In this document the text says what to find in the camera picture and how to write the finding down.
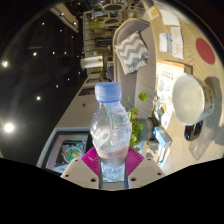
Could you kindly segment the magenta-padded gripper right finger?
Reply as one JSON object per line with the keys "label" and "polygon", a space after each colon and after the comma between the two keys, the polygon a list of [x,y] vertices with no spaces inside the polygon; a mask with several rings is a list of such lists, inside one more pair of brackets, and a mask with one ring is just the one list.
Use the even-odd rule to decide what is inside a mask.
{"label": "magenta-padded gripper right finger", "polygon": [[145,158],[129,148],[125,160],[124,186],[126,189],[143,187],[165,176],[152,158]]}

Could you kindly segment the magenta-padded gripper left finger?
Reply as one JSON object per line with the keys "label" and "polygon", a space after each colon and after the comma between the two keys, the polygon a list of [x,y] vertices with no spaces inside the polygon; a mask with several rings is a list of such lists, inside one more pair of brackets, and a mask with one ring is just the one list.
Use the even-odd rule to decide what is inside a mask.
{"label": "magenta-padded gripper left finger", "polygon": [[81,159],[73,159],[61,177],[84,188],[100,188],[100,159],[92,147]]}

